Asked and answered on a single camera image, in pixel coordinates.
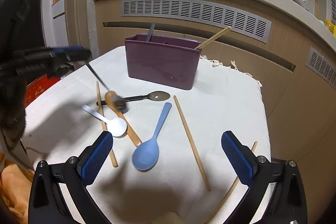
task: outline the table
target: table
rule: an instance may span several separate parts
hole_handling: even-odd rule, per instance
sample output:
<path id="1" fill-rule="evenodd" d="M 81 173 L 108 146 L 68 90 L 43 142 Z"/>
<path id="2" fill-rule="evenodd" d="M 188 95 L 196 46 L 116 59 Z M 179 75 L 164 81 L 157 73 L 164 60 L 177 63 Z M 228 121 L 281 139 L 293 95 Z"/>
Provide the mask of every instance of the table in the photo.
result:
<path id="1" fill-rule="evenodd" d="M 260 87 L 250 76 L 200 60 L 194 86 L 180 90 L 132 79 L 127 75 L 125 47 L 118 47 L 90 62 L 107 86 L 119 95 L 135 96 L 163 90 L 173 107 L 157 138 L 160 157 L 148 172 L 131 162 L 135 146 L 128 136 L 114 138 L 119 167 L 108 157 L 87 190 L 113 224 L 151 223 L 166 212 L 175 212 L 187 224 L 201 224 L 232 185 L 236 173 L 221 148 L 221 136 L 231 130 L 243 145 L 258 141 L 256 155 L 270 160 L 270 144 Z M 100 85 L 100 91 L 106 90 Z M 206 191 L 188 138 L 173 101 L 179 99 L 212 188 Z M 126 119 L 142 141 L 151 138 L 165 102 L 129 102 Z M 46 90 L 26 108 L 27 127 L 22 143 L 34 167 L 41 159 L 49 164 L 78 156 L 102 132 L 101 123 L 81 109 L 96 109 L 96 78 L 84 66 Z M 108 106 L 105 116 L 116 117 Z M 65 185 L 64 198 L 75 220 L 84 223 Z M 212 223 L 223 223 L 247 187 L 238 184 Z M 270 187 L 253 218 L 260 219 L 268 204 Z"/>

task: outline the orange cloth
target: orange cloth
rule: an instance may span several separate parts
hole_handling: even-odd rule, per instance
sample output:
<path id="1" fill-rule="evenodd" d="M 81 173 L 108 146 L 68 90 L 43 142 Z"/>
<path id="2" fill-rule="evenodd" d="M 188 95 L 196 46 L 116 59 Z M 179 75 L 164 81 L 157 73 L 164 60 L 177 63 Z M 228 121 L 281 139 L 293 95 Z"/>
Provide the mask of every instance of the orange cloth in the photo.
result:
<path id="1" fill-rule="evenodd" d="M 3 159 L 4 154 L 0 152 L 0 163 Z M 22 170 L 9 160 L 5 160 L 5 168 L 0 173 L 0 196 L 22 224 L 28 224 L 28 204 L 33 177 L 33 170 Z"/>

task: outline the screw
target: screw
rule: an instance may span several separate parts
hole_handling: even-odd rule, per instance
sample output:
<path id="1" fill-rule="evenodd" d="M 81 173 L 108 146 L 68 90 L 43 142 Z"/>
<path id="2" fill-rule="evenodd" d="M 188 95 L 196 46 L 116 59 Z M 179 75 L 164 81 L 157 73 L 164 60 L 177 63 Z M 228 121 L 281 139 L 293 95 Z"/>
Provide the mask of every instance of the screw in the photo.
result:
<path id="1" fill-rule="evenodd" d="M 264 162 L 267 161 L 267 159 L 264 156 L 258 156 L 258 161 L 263 164 Z"/>
<path id="2" fill-rule="evenodd" d="M 289 161 L 289 165 L 290 165 L 291 167 L 295 167 L 295 166 L 296 166 L 296 162 L 293 161 L 293 160 L 290 160 L 290 161 Z"/>
<path id="3" fill-rule="evenodd" d="M 68 163 L 70 164 L 74 164 L 77 161 L 77 157 L 76 156 L 72 156 L 68 159 Z"/>
<path id="4" fill-rule="evenodd" d="M 45 165 L 45 160 L 41 160 L 39 163 L 38 163 L 38 167 L 43 167 Z"/>

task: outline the wooden chopstick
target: wooden chopstick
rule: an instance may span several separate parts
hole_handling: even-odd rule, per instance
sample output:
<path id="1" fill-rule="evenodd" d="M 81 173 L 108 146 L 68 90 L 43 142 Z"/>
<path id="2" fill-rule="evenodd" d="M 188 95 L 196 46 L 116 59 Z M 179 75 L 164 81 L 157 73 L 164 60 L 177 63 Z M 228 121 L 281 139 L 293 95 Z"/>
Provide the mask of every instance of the wooden chopstick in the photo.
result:
<path id="1" fill-rule="evenodd" d="M 97 85 L 98 113 L 103 116 L 104 115 L 104 111 L 103 111 L 103 106 L 101 105 L 101 97 L 100 97 L 100 89 L 99 89 L 99 83 L 98 83 L 98 81 L 96 82 L 96 85 Z M 103 127 L 104 131 L 107 131 L 106 123 L 104 123 L 103 121 L 101 121 L 101 126 Z M 113 167 L 118 167 L 117 159 L 116 159 L 116 157 L 114 155 L 113 149 L 111 149 L 111 151 L 110 151 L 110 159 L 112 161 Z"/>
<path id="2" fill-rule="evenodd" d="M 195 156 L 195 159 L 196 159 L 196 162 L 197 162 L 199 171 L 201 172 L 201 175 L 202 175 L 203 181 L 204 181 L 204 183 L 205 183 L 205 186 L 207 187 L 207 190 L 208 190 L 208 191 L 211 191 L 211 187 L 210 187 L 210 184 L 209 184 L 209 181 L 208 181 L 208 177 L 207 177 L 207 175 L 206 175 L 206 173 L 205 173 L 205 171 L 204 171 L 204 168 L 203 168 L 203 165 L 202 165 L 200 156 L 199 156 L 199 154 L 198 154 L 196 145 L 195 145 L 195 143 L 194 143 L 193 137 L 191 136 L 189 127 L 188 127 L 188 125 L 187 125 L 187 121 L 186 121 L 185 118 L 184 118 L 184 115 L 183 115 L 181 106 L 180 106 L 180 104 L 179 104 L 179 101 L 178 101 L 176 95 L 174 95 L 174 101 L 175 101 L 177 110 L 178 110 L 178 112 L 179 112 L 179 114 L 180 114 L 180 117 L 181 117 L 181 120 L 182 120 L 182 123 L 183 123 L 183 126 L 184 126 L 184 130 L 185 130 L 185 132 L 187 133 L 187 136 L 188 136 L 188 139 L 189 139 L 189 143 L 190 143 L 190 145 L 191 145 L 191 149 L 193 150 L 193 153 L 194 153 L 194 156 Z"/>
<path id="3" fill-rule="evenodd" d="M 226 34 L 229 30 L 231 30 L 230 26 L 227 26 L 226 28 L 220 30 L 218 33 L 210 37 L 209 39 L 205 40 L 202 44 L 199 44 L 195 50 L 200 50 L 204 48 L 205 46 L 209 45 L 211 42 L 215 41 L 217 38 L 221 37 L 222 35 Z"/>
<path id="4" fill-rule="evenodd" d="M 252 146 L 252 152 L 254 153 L 254 150 L 257 146 L 257 141 L 254 142 L 253 146 Z M 235 187 L 237 186 L 239 182 L 239 178 L 236 177 L 235 181 L 233 182 L 233 184 L 231 185 L 230 189 L 227 191 L 227 193 L 225 194 L 225 196 L 222 198 L 222 200 L 218 203 L 218 205 L 216 206 L 216 208 L 212 211 L 212 214 L 210 215 L 210 217 L 206 220 L 206 222 L 204 222 L 204 224 L 209 224 L 210 221 L 215 217 L 215 215 L 217 215 L 217 213 L 219 212 L 219 210 L 223 207 L 224 203 L 227 201 L 227 199 L 230 197 L 230 195 L 232 194 L 233 190 L 235 189 Z"/>

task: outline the plastic bin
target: plastic bin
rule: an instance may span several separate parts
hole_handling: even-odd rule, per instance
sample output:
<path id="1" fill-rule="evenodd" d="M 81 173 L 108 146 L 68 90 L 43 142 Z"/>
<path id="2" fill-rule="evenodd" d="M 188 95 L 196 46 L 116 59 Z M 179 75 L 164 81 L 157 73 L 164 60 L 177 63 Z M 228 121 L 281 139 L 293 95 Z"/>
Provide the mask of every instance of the plastic bin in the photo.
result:
<path id="1" fill-rule="evenodd" d="M 198 66 L 200 43 L 186 38 L 145 34 L 125 39 L 128 76 L 190 90 Z"/>

